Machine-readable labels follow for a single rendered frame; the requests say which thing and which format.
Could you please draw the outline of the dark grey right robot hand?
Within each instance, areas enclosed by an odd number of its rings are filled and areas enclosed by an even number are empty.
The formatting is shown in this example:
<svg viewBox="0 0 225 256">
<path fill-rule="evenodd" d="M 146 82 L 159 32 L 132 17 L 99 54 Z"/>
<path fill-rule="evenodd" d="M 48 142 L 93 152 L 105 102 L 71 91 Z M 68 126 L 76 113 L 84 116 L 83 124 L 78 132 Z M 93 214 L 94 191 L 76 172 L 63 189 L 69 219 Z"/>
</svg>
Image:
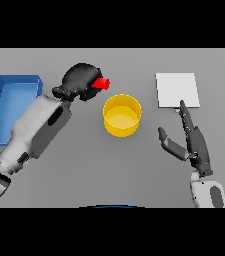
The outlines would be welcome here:
<svg viewBox="0 0 225 256">
<path fill-rule="evenodd" d="M 180 101 L 179 115 L 185 132 L 186 145 L 179 145 L 170 139 L 166 131 L 158 128 L 161 147 L 169 154 L 181 161 L 190 161 L 191 167 L 198 171 L 200 177 L 213 174 L 208 147 L 201 130 L 194 125 L 192 117 L 183 100 Z"/>
</svg>

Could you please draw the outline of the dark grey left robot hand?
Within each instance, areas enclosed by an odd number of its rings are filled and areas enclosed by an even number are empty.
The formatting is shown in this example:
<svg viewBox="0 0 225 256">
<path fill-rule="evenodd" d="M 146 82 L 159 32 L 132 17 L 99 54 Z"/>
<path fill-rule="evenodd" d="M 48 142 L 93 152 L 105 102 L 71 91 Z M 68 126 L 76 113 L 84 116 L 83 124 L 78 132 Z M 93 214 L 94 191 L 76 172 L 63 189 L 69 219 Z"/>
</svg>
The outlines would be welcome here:
<svg viewBox="0 0 225 256">
<path fill-rule="evenodd" d="M 92 87 L 99 78 L 102 78 L 99 68 L 87 63 L 75 64 L 65 73 L 62 84 L 52 88 L 52 94 L 63 101 L 73 102 L 77 96 L 87 101 L 101 91 Z"/>
</svg>

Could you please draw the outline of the red beaker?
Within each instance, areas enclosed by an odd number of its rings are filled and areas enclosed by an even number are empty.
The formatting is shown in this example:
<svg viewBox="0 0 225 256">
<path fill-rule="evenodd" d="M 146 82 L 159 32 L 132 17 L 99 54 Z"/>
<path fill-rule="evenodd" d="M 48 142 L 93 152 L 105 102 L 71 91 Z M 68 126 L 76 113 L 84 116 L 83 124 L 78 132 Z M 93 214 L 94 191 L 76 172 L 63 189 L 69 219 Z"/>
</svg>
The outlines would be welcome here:
<svg viewBox="0 0 225 256">
<path fill-rule="evenodd" d="M 98 78 L 92 85 L 92 88 L 108 90 L 110 87 L 110 80 L 108 78 Z"/>
</svg>

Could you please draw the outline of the yellow bowl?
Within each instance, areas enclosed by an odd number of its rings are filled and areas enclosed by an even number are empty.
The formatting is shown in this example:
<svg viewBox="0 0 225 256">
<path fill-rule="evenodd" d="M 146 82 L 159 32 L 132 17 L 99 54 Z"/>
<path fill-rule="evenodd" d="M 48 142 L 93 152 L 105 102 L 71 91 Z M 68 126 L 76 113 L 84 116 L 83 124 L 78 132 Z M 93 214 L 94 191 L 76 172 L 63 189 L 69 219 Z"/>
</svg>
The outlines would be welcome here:
<svg viewBox="0 0 225 256">
<path fill-rule="evenodd" d="M 108 133 L 125 138 L 137 131 L 142 117 L 142 107 L 131 95 L 116 94 L 105 102 L 102 116 Z"/>
</svg>

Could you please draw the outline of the pale square measuring scale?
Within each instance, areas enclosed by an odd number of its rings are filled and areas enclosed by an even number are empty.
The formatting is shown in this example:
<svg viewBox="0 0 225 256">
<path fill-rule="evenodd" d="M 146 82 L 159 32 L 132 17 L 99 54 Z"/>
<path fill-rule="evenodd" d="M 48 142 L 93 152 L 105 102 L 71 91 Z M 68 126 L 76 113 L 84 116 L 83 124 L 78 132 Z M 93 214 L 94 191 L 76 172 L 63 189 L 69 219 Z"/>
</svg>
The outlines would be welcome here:
<svg viewBox="0 0 225 256">
<path fill-rule="evenodd" d="M 155 75 L 159 108 L 180 108 L 183 100 L 187 108 L 199 108 L 199 96 L 193 73 L 157 73 Z"/>
</svg>

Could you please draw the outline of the blue tray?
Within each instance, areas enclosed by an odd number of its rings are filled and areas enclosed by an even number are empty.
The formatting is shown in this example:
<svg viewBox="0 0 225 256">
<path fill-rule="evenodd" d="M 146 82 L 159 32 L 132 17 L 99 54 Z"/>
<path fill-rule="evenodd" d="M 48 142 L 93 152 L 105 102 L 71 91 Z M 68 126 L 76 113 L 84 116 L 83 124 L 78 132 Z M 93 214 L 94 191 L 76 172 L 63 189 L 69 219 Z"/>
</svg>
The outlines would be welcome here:
<svg viewBox="0 0 225 256">
<path fill-rule="evenodd" d="M 39 75 L 0 75 L 0 146 L 11 137 L 11 128 L 42 94 Z"/>
</svg>

